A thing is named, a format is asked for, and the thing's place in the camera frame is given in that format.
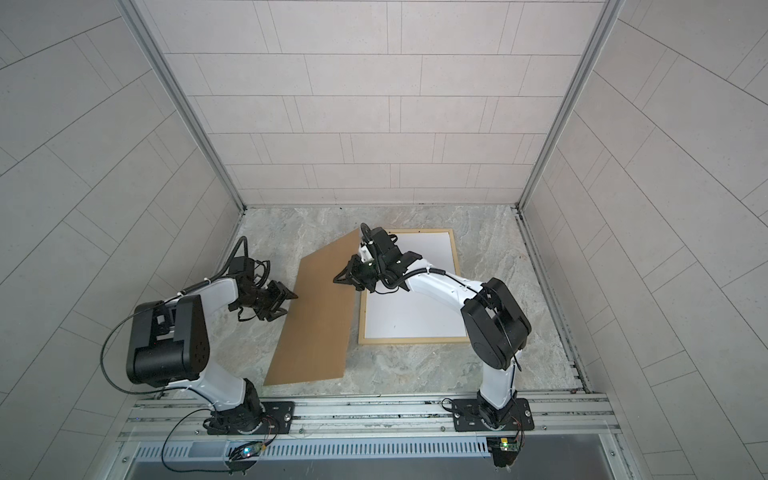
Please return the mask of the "green circuit board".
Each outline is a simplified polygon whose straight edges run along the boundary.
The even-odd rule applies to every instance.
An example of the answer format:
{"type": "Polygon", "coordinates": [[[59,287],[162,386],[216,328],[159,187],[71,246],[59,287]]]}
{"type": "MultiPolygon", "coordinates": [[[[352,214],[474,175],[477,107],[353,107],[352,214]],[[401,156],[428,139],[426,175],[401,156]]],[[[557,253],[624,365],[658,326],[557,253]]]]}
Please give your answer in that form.
{"type": "Polygon", "coordinates": [[[253,441],[235,447],[228,454],[229,462],[252,461],[266,450],[263,442],[253,441]]]}
{"type": "Polygon", "coordinates": [[[486,443],[493,464],[498,468],[511,467],[521,449],[521,443],[514,438],[487,437],[486,443]]]}

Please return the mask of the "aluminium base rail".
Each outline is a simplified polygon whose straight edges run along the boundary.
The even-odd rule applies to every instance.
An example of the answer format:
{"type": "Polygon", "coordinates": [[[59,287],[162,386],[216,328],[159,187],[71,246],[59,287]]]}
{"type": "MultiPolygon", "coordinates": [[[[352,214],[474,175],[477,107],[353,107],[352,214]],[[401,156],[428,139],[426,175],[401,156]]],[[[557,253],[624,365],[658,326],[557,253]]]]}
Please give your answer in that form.
{"type": "Polygon", "coordinates": [[[263,442],[260,457],[245,461],[378,458],[491,458],[487,437],[507,437],[521,451],[540,437],[594,436],[615,457],[621,428],[608,398],[576,392],[524,392],[518,398],[525,429],[490,430],[477,418],[454,412],[456,402],[474,410],[471,395],[423,394],[268,398],[294,404],[290,430],[264,434],[210,435],[209,412],[197,400],[139,400],[117,441],[128,459],[159,460],[173,469],[208,470],[228,461],[247,442],[263,442]]]}

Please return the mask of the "aluminium corner post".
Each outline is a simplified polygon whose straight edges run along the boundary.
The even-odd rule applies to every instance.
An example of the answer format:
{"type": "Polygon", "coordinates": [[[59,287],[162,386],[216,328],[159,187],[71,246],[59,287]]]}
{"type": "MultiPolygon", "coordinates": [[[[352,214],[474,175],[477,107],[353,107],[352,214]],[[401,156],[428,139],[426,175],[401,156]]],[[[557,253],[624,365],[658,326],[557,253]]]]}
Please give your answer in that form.
{"type": "Polygon", "coordinates": [[[117,0],[117,8],[120,11],[128,29],[138,43],[150,66],[158,77],[161,86],[168,94],[176,107],[183,123],[187,127],[193,140],[203,153],[203,156],[214,169],[217,177],[229,193],[240,215],[243,215],[247,207],[243,203],[230,175],[226,171],[219,155],[204,131],[198,115],[192,108],[188,97],[182,91],[181,85],[174,76],[163,52],[153,38],[146,21],[137,8],[136,2],[131,0],[117,0]]]}
{"type": "Polygon", "coordinates": [[[623,4],[624,1],[621,0],[608,0],[604,3],[592,34],[588,39],[583,55],[577,64],[577,69],[569,83],[561,106],[557,111],[537,161],[531,171],[530,178],[525,185],[520,201],[517,203],[518,211],[523,212],[531,203],[533,194],[543,176],[547,163],[557,146],[557,142],[576,106],[581,92],[596,65],[600,52],[617,21],[623,4]]]}

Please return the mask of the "brown cardboard backing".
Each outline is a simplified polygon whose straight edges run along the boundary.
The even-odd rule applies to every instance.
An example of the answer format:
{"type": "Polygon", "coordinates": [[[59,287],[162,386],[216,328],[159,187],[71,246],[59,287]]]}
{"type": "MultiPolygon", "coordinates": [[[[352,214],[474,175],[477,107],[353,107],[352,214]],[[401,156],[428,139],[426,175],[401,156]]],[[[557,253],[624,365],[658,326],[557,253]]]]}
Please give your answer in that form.
{"type": "Polygon", "coordinates": [[[266,386],[341,378],[345,372],[356,290],[334,277],[357,253],[354,230],[301,259],[294,293],[266,386]]]}

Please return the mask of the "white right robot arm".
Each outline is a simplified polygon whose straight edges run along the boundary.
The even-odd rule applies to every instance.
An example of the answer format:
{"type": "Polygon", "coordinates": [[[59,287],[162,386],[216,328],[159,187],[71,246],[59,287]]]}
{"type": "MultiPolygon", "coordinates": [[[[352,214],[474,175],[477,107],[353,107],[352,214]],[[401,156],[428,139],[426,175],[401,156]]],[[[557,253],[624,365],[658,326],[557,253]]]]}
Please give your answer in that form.
{"type": "Polygon", "coordinates": [[[465,418],[477,418],[490,430],[525,429],[525,414],[517,408],[516,373],[532,325],[507,285],[498,278],[473,281],[448,273],[422,255],[397,246],[398,237],[381,227],[360,225],[360,244],[347,266],[333,279],[357,291],[389,294],[416,292],[461,314],[474,353],[483,362],[477,406],[452,407],[465,418]]]}

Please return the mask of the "aluminium corner post left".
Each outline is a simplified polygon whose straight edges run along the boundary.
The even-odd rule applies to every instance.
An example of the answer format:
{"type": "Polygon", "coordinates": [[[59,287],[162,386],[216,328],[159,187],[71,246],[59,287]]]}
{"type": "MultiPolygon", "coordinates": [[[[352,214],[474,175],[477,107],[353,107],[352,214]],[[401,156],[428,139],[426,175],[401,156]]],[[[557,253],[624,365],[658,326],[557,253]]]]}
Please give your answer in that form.
{"type": "Polygon", "coordinates": [[[182,91],[181,85],[174,76],[163,52],[153,38],[146,21],[137,8],[136,2],[131,0],[117,0],[117,8],[120,11],[128,29],[138,43],[150,66],[158,77],[161,86],[168,94],[176,107],[183,123],[187,127],[193,140],[203,153],[203,156],[214,169],[217,177],[229,193],[240,215],[243,215],[247,207],[243,203],[230,175],[226,171],[219,155],[204,131],[198,115],[192,108],[188,97],[182,91]]]}

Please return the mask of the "left green circuit board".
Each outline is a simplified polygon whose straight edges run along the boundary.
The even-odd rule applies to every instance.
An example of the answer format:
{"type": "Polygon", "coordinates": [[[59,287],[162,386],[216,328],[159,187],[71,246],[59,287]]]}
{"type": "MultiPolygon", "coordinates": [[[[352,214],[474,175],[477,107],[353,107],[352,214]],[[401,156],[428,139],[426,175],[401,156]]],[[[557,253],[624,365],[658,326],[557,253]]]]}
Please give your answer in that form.
{"type": "Polygon", "coordinates": [[[229,462],[252,461],[266,450],[263,442],[253,441],[235,447],[228,454],[229,462]]]}

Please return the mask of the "right green circuit board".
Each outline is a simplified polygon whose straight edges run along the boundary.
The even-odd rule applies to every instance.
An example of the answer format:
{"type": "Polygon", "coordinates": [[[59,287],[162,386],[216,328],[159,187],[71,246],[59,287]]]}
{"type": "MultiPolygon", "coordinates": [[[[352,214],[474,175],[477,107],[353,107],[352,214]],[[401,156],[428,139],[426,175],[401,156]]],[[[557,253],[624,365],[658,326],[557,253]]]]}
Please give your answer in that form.
{"type": "Polygon", "coordinates": [[[498,468],[511,467],[521,449],[521,443],[514,438],[487,437],[486,443],[493,464],[498,468]]]}

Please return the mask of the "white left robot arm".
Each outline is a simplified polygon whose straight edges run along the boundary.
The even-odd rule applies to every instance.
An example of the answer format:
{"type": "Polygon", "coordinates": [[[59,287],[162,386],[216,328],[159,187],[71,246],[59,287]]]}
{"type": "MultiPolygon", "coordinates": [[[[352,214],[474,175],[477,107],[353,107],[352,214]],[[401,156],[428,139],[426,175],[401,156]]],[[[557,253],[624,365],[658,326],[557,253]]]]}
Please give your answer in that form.
{"type": "Polygon", "coordinates": [[[290,430],[294,404],[264,405],[253,382],[232,375],[211,357],[208,318],[225,308],[271,322],[287,314],[283,303],[297,295],[266,277],[268,261],[236,256],[213,277],[182,289],[167,301],[146,302],[132,318],[126,375],[136,385],[187,390],[207,401],[203,421],[210,435],[264,434],[290,430]]]}

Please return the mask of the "aluminium corner post right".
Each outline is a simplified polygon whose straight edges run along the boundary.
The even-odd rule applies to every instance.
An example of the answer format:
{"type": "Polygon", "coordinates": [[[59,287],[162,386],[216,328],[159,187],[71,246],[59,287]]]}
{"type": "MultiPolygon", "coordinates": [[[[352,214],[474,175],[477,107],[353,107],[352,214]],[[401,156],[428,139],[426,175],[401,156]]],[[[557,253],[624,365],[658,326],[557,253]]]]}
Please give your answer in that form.
{"type": "Polygon", "coordinates": [[[617,21],[623,4],[624,1],[621,0],[608,0],[604,3],[592,34],[588,39],[583,55],[577,64],[577,69],[569,83],[561,106],[557,111],[537,161],[531,171],[530,178],[525,185],[520,201],[517,203],[518,211],[523,212],[531,203],[533,194],[543,176],[547,163],[557,146],[557,142],[576,106],[581,92],[596,65],[600,52],[617,21]]]}

